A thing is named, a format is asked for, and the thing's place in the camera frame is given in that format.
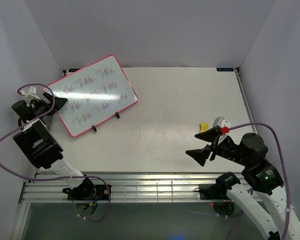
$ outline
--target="red cap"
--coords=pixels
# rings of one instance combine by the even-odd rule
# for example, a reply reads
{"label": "red cap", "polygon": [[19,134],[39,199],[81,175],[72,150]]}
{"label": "red cap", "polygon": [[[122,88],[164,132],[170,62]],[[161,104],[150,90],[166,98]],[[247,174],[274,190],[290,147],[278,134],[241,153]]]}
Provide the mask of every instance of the red cap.
{"label": "red cap", "polygon": [[222,134],[227,134],[229,132],[229,128],[227,126],[221,128]]}

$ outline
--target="white wall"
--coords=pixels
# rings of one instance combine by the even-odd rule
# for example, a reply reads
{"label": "white wall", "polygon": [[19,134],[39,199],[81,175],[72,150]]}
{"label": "white wall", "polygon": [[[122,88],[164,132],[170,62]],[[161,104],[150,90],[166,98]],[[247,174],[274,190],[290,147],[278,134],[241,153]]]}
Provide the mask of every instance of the white wall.
{"label": "white wall", "polygon": [[[241,71],[254,120],[278,134],[300,219],[300,0],[277,0]],[[271,149],[268,159],[281,168],[273,137],[258,130]]]}
{"label": "white wall", "polygon": [[62,68],[241,66],[276,0],[25,0]]}
{"label": "white wall", "polygon": [[[0,0],[0,137],[16,128],[11,105],[27,83],[49,83],[61,70],[22,0]],[[0,160],[29,174],[30,164],[12,138],[0,145]],[[10,239],[23,181],[0,168],[0,240]]]}

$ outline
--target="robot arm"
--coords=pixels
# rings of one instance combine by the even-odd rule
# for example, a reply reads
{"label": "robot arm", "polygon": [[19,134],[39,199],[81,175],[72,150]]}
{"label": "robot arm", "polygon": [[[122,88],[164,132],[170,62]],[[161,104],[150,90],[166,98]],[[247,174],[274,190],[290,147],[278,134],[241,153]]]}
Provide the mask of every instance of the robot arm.
{"label": "robot arm", "polygon": [[[60,177],[70,176],[64,180],[69,188],[63,189],[63,193],[68,195],[68,200],[94,200],[96,198],[96,186],[88,178],[65,159],[61,152],[62,147],[46,128],[43,117],[32,121],[35,117],[44,114],[52,107],[52,96],[47,92],[43,95],[50,101],[45,102],[36,95],[36,88],[31,86],[26,91],[21,91],[24,100],[17,101],[12,105],[12,109],[18,114],[18,125],[22,122],[29,122],[25,128],[13,136],[13,140],[36,168],[44,168],[58,174]],[[68,101],[66,98],[54,97],[55,104],[53,110],[48,114],[52,116],[59,111]]]}
{"label": "robot arm", "polygon": [[[61,177],[84,176],[63,159],[63,149],[49,133],[44,123],[37,119],[29,123],[13,140],[36,168],[43,167]],[[63,189],[69,200],[94,200],[96,187],[88,178],[65,178],[69,188]]]}
{"label": "robot arm", "polygon": [[265,240],[279,240],[277,227],[269,215],[246,191],[240,180],[232,172],[226,172],[215,180],[215,184],[205,189],[204,196],[223,198],[234,201],[251,219]]}
{"label": "robot arm", "polygon": [[[278,186],[272,190],[271,195],[259,191],[255,191],[255,193],[261,198],[275,222],[279,234],[282,235],[286,223],[287,196],[285,188]],[[300,222],[296,216],[293,206],[290,207],[290,221],[286,236],[286,239],[300,239]]]}
{"label": "robot arm", "polygon": [[[212,129],[195,135],[198,139],[212,143],[211,145],[206,145],[203,149],[187,150],[185,153],[201,166],[205,165],[209,156],[211,156],[209,160],[213,161],[217,155],[243,165],[244,179],[262,199],[282,235],[286,223],[287,196],[278,170],[266,160],[268,148],[262,137],[255,133],[243,135],[239,145],[235,144],[230,136],[223,137],[223,141],[219,142],[227,132],[229,132],[227,127],[221,124],[214,125]],[[300,222],[293,208],[290,209],[285,239],[300,239]]]}

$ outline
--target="white table surface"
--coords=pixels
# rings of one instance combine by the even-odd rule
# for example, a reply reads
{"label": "white table surface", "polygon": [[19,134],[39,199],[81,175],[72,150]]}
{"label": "white table surface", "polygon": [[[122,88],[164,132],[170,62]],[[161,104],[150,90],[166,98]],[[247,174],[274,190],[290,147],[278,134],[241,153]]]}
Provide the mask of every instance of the white table surface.
{"label": "white table surface", "polygon": [[[196,139],[200,123],[224,116],[232,126],[249,122],[234,72],[200,67],[123,69],[139,101],[93,130],[73,138],[59,117],[51,133],[64,158],[82,172],[223,173],[243,166],[217,157],[201,167],[185,154],[207,143]],[[251,127],[230,133],[239,143]]]}

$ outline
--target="pink whiteboard frame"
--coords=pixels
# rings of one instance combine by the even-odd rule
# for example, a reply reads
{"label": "pink whiteboard frame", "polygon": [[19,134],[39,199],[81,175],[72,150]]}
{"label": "pink whiteboard frame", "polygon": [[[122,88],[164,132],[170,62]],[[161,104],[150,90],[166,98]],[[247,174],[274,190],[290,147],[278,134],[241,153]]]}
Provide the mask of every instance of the pink whiteboard frame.
{"label": "pink whiteboard frame", "polygon": [[[72,73],[72,74],[76,74],[76,73],[80,72],[81,70],[83,70],[83,69],[85,69],[85,68],[87,68],[87,67],[89,67],[89,66],[91,66],[91,65],[93,65],[93,64],[96,64],[96,63],[98,63],[98,62],[100,62],[100,61],[102,61],[102,60],[104,60],[104,59],[106,59],[106,58],[109,58],[109,57],[114,57],[114,58],[115,58],[116,62],[119,64],[119,66],[120,66],[120,68],[121,68],[121,71],[123,72],[123,74],[124,74],[126,80],[128,81],[130,87],[132,88],[132,90],[133,90],[133,92],[134,92],[134,94],[135,94],[135,96],[136,96],[136,101],[135,101],[134,103],[132,103],[132,104],[130,104],[129,106],[127,106],[127,107],[123,108],[122,110],[118,111],[118,113],[121,113],[123,110],[125,110],[125,109],[131,107],[132,105],[136,104],[136,103],[138,102],[139,98],[138,98],[138,95],[137,95],[135,89],[132,87],[132,85],[131,85],[131,83],[130,83],[130,81],[129,81],[129,79],[128,79],[126,73],[125,73],[125,71],[122,69],[122,66],[121,66],[121,64],[119,63],[119,61],[118,61],[118,59],[117,59],[117,57],[116,57],[115,55],[109,55],[109,56],[106,56],[106,57],[104,57],[104,58],[102,58],[102,59],[100,59],[100,60],[98,60],[98,61],[96,61],[96,62],[94,62],[94,63],[91,63],[91,64],[88,65],[88,66],[85,66],[85,67],[81,68],[81,69],[78,70],[78,71],[75,71],[75,72]],[[58,81],[60,81],[60,80],[64,80],[66,77],[68,77],[68,76],[70,76],[70,75],[72,75],[72,74],[69,74],[69,75],[67,75],[67,76],[65,76],[65,77],[62,77],[62,78],[60,78],[60,79],[58,79],[58,80],[52,82],[52,83],[49,83],[47,86],[49,87],[50,85],[52,85],[52,84],[54,84],[54,83],[56,83],[56,82],[58,82]],[[67,125],[66,125],[65,122],[63,121],[62,117],[60,116],[60,114],[59,114],[58,112],[57,112],[56,114],[58,114],[58,116],[59,116],[60,120],[62,121],[63,125],[65,126],[66,130],[68,131],[68,133],[69,133],[69,134],[71,135],[71,137],[73,137],[73,138],[77,138],[77,137],[79,137],[80,135],[82,135],[82,134],[84,134],[84,133],[86,133],[87,131],[89,131],[89,130],[92,129],[92,127],[90,127],[90,128],[88,128],[87,130],[85,130],[85,131],[79,133],[78,135],[72,135],[71,132],[69,131]],[[115,115],[116,115],[116,114],[113,114],[113,115],[107,117],[105,120],[102,120],[101,122],[95,124],[94,126],[97,126],[97,125],[99,125],[99,124],[102,124],[104,121],[106,121],[106,120],[108,120],[108,119],[114,117]]]}

